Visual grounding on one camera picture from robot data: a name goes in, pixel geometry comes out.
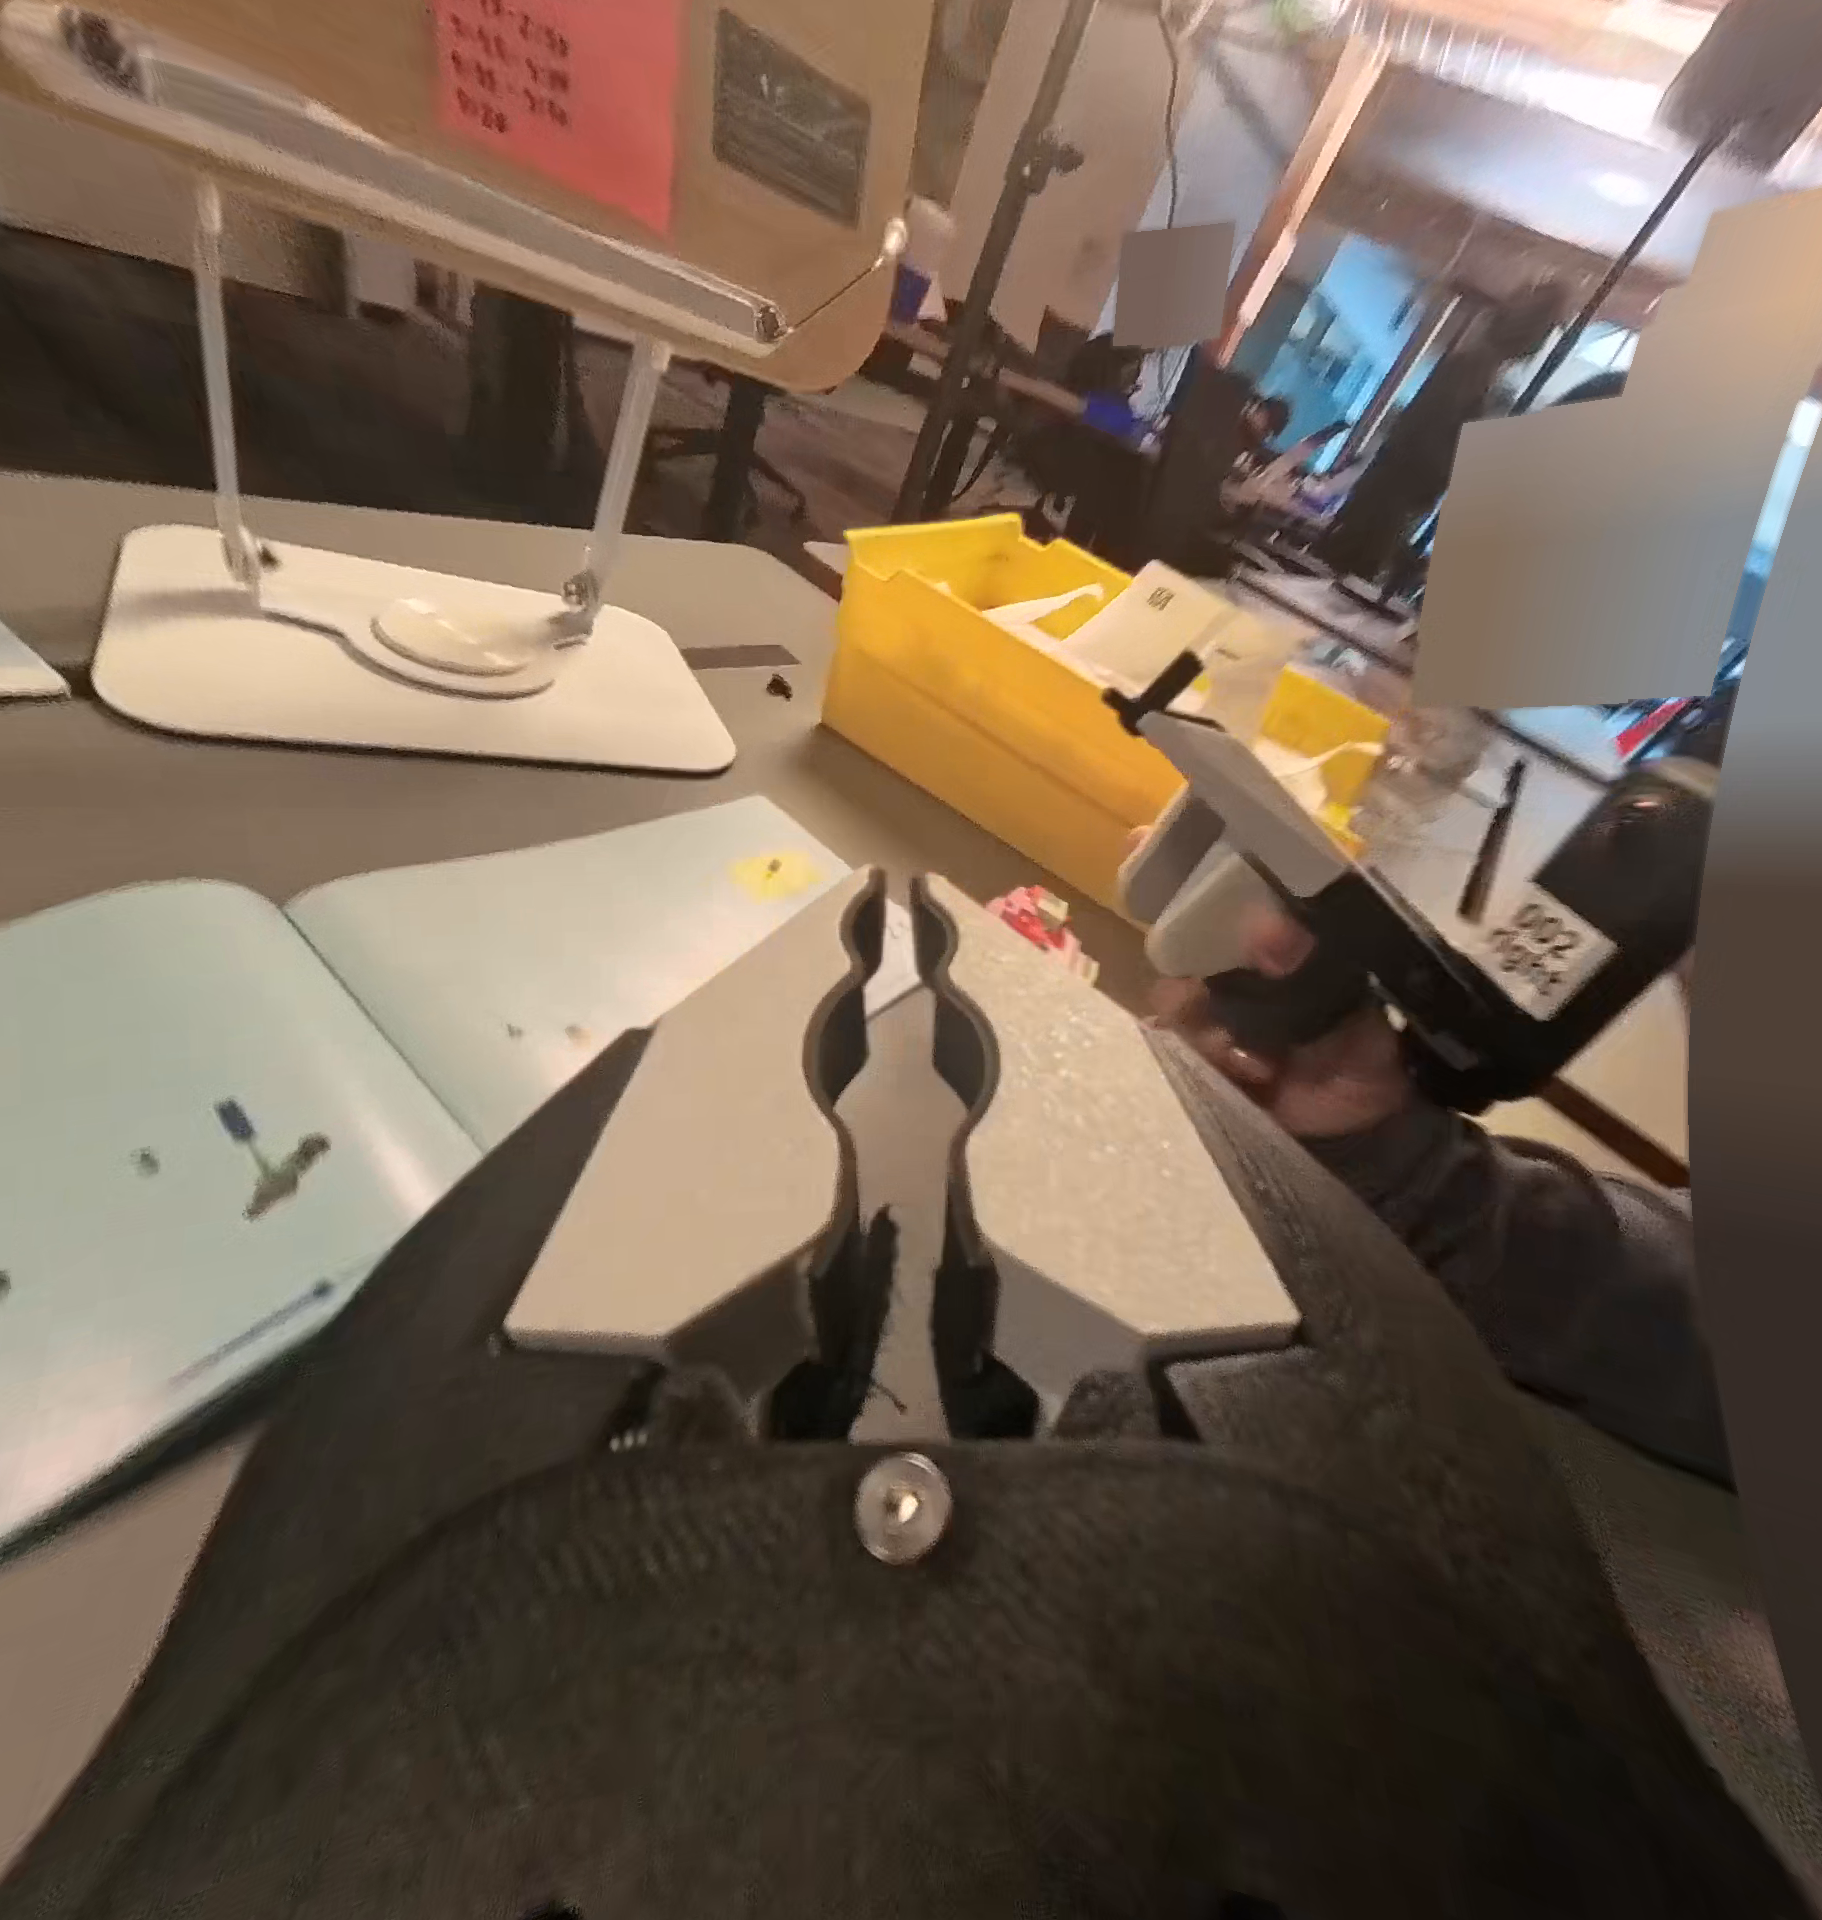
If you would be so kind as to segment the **black tripod stand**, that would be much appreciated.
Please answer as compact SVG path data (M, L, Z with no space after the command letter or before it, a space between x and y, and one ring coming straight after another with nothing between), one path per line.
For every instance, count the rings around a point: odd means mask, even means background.
M984 387L998 385L998 368L985 358L991 307L1020 226L1034 198L1054 177L1076 174L1085 159L1084 149L1060 130L1060 108L1096 8L1096 1L1063 3L1032 106L1004 165L962 307L945 336L937 385L901 471L892 522L936 520L953 497L957 473L982 419Z

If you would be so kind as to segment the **light blue instruction booklet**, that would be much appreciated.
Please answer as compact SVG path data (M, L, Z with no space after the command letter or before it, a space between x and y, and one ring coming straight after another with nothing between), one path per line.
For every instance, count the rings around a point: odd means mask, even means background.
M279 1371L598 1055L639 1116L507 1309L515 1345L708 1369L773 1418L833 1371L813 1280L853 1227L831 1104L913 985L882 881L761 796L345 875L216 878L0 926L0 1562Z

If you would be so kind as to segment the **black wall plaque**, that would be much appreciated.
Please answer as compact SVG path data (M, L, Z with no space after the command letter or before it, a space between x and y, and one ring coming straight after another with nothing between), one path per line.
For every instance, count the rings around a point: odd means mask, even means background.
M865 201L869 101L732 9L711 33L709 154L833 226Z

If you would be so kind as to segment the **white desk lamp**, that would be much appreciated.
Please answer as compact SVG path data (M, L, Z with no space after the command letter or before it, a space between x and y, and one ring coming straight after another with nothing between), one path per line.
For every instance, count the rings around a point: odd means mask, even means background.
M257 540L237 473L222 298L223 187L194 170L191 282L214 528L121 540L94 691L166 734L403 755L470 755L715 778L735 745L681 650L612 598L619 540L668 365L619 338L627 369L581 558L556 587Z

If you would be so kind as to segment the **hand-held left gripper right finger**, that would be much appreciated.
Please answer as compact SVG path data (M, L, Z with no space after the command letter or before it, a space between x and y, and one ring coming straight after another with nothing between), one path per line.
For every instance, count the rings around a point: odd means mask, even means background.
M1301 1316L1138 1019L943 875L908 888L945 1224L988 1352L1268 1352Z

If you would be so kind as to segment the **pink paper note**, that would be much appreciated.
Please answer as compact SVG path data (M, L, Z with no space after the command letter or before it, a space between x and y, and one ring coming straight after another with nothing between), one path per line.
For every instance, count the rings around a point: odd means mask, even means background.
M684 1L434 1L444 131L668 233Z

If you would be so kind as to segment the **clear plastic bag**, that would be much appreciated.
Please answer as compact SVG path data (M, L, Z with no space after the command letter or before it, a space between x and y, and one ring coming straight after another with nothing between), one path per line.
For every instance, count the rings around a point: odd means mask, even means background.
M1348 824L1380 769L1393 717L1369 675L1325 659L1303 620L1232 601L1206 637L1194 709L1253 751L1289 796Z

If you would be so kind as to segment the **person's right forearm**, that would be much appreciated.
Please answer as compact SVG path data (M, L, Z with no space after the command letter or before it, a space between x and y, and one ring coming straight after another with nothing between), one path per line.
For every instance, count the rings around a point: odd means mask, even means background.
M1425 1102L1303 1145L1438 1280L1513 1385L1735 1490L1688 1200Z

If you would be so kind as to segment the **yellow plastic bin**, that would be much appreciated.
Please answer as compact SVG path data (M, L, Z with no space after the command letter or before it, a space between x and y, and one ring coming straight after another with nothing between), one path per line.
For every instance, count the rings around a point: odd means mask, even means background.
M929 798L1115 907L1127 834L1179 773L1061 642L1138 574L1015 513L849 530L819 717Z

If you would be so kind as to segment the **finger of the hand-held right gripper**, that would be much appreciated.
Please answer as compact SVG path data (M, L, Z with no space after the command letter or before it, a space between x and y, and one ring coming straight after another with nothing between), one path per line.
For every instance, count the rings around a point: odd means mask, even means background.
M1300 902L1355 873L1355 854L1248 745L1199 714L1158 704L1162 693L1158 684L1142 698L1104 690L1102 700L1129 738L1152 745L1179 773L1179 793L1214 809L1226 852L1242 852Z
M1308 935L1303 902L1226 850L1212 806L1179 790L1127 831L1118 907L1142 930L1144 955L1164 980L1202 980L1257 961L1263 930Z

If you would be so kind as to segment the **small red white toy brick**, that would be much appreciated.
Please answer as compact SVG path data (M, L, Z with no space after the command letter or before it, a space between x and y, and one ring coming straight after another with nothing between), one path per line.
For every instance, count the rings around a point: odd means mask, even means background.
M1098 960L1081 946L1069 926L1067 899L1042 883L1032 881L1009 888L988 899L985 911L1073 978L1087 985L1098 980Z

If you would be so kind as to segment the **wooden board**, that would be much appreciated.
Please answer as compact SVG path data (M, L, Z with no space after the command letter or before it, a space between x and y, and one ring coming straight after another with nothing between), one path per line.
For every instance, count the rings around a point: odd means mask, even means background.
M859 365L905 239L934 3L684 3L666 233L444 131L429 6L0 3L0 93L690 361L790 392ZM719 9L868 101L855 227L714 159Z

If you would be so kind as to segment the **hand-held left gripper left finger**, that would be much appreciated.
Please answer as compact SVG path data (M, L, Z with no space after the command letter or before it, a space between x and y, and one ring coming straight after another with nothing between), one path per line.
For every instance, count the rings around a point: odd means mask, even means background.
M507 1309L528 1352L815 1352L857 1221L884 875L855 870L650 1030Z

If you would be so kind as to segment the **white paper card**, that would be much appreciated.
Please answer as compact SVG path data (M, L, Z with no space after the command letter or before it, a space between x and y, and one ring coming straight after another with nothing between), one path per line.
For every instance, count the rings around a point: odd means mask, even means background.
M1060 654L1125 700L1164 686L1160 705L1195 707L1210 691L1212 670L1242 658L1245 625L1245 612L1221 590L1150 562L1060 644Z

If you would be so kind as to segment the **person's right hand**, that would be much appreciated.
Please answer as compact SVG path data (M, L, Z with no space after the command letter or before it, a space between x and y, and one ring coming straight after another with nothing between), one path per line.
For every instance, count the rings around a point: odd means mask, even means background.
M1301 1141L1361 1137L1425 1105L1376 1003L1303 1043L1268 1043L1216 1011L1202 978L1158 975L1148 1019Z

